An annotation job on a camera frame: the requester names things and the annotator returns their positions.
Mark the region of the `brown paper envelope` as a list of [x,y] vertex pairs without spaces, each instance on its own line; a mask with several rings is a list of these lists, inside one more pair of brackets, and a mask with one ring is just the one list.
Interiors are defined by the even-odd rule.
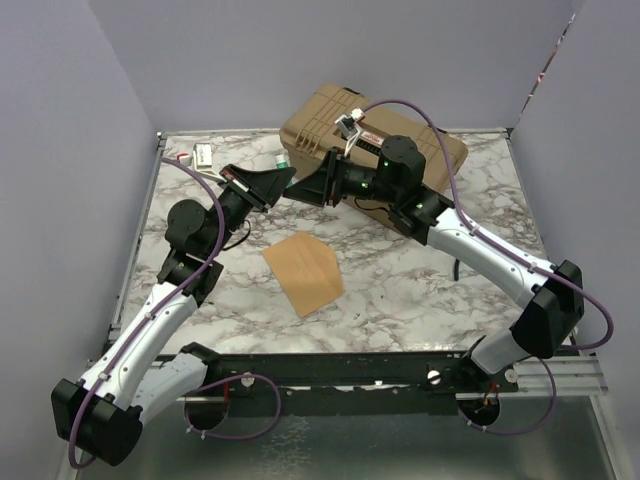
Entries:
[[334,250],[308,232],[296,232],[264,249],[262,255],[299,318],[344,293]]

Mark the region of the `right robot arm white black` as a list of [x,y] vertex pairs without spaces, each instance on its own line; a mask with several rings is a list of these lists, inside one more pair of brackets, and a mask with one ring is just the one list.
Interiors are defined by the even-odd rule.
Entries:
[[554,356],[584,313],[583,300],[567,284],[580,281],[581,271],[564,261],[547,277],[540,271],[547,261],[476,224],[465,225],[453,202],[424,184],[425,165],[415,142],[401,135],[383,141],[374,168],[351,162],[333,147],[316,171],[284,195],[318,207],[336,206],[344,198],[383,203],[402,235],[455,257],[522,307],[513,324],[476,342],[459,367],[461,383],[481,391],[509,364]]

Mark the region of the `green white glue stick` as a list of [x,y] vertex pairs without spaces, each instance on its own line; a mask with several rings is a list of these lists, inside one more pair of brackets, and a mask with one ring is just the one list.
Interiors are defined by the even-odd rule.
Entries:
[[275,160],[276,160],[276,167],[278,169],[284,169],[284,168],[287,168],[289,166],[288,158],[284,154],[278,154],[275,157]]

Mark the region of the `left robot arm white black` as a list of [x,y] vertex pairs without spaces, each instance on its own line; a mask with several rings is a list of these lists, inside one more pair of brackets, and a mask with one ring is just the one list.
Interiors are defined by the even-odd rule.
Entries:
[[100,459],[116,466],[135,448],[144,426],[184,394],[206,395],[221,371],[192,353],[155,370],[168,340],[202,305],[223,267],[216,258],[253,210],[264,213],[281,198],[295,168],[251,171],[226,165],[221,194],[205,207],[193,199],[167,216],[169,253],[135,318],[77,381],[62,379],[51,394],[57,434],[68,442],[68,461],[83,469]]

